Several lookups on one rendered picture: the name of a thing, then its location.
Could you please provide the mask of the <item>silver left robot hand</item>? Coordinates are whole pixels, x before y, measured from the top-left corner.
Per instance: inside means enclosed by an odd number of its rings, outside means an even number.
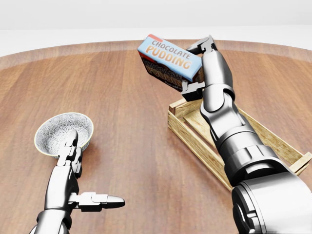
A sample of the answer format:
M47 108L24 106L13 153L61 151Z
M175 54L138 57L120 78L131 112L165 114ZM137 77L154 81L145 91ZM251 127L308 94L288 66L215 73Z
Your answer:
M83 192L79 194L77 179L82 173L82 149L78 146L78 133L72 130L58 151L58 162L48 182L45 205L47 209L71 212L100 212L104 209L123 207L125 200L118 196Z

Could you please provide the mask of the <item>chocolate pudding box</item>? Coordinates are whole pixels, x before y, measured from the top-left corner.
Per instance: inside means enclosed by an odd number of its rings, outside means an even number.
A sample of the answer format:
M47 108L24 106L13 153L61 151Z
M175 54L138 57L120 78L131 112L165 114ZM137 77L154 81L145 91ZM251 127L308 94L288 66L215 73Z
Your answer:
M147 72L182 91L182 82L204 81L201 58L166 40L150 34L138 47Z

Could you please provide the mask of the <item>patterned white bowl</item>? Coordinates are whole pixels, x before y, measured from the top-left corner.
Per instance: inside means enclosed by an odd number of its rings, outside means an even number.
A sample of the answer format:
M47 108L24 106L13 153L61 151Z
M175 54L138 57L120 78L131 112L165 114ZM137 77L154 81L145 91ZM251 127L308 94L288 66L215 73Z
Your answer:
M45 121L35 134L35 146L41 153L58 158L60 143L72 130L78 132L78 146L84 151L90 143L94 125L89 117L76 112L63 113Z

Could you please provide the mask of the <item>wooden slat tray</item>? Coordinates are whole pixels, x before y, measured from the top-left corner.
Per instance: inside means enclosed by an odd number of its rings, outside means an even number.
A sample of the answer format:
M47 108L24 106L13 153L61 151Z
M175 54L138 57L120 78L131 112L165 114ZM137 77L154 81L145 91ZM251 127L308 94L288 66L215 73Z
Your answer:
M168 127L191 149L203 164L231 190L224 162L216 152L216 147L210 135L209 125L199 112L201 100L187 102L184 98L169 105ZM264 144L270 146L280 159L290 164L290 170L300 175L307 166L311 165L312 154L302 154L283 139L278 137L260 122L243 110L239 112L249 121Z

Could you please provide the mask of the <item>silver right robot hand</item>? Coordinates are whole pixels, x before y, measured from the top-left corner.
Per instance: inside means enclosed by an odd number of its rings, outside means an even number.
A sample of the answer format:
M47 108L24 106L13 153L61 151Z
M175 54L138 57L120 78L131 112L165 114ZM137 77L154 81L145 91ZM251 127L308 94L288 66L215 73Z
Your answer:
M202 54L203 81L182 82L182 96L186 101L198 100L203 97L201 89L210 88L210 93L216 96L217 91L227 93L235 99L233 77L223 55L218 51L212 36L205 37L192 44L187 51Z

